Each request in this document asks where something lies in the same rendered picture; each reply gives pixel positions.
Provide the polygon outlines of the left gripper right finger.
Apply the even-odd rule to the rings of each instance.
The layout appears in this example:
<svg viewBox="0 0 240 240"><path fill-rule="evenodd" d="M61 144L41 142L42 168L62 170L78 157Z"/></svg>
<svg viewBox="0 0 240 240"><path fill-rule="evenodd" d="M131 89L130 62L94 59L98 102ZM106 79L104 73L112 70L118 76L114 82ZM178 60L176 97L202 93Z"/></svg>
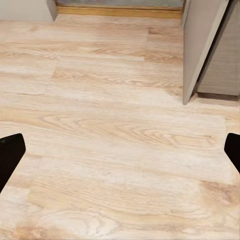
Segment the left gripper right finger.
<svg viewBox="0 0 240 240"><path fill-rule="evenodd" d="M240 135L229 133L225 141L224 151L240 173Z"/></svg>

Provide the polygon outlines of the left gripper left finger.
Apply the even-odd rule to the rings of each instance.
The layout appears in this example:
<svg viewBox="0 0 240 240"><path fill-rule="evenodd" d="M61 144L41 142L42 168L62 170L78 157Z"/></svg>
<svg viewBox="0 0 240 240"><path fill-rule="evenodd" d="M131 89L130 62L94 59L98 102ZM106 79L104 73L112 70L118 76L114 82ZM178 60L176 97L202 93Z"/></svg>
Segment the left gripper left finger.
<svg viewBox="0 0 240 240"><path fill-rule="evenodd" d="M21 133L0 138L0 193L26 152Z"/></svg>

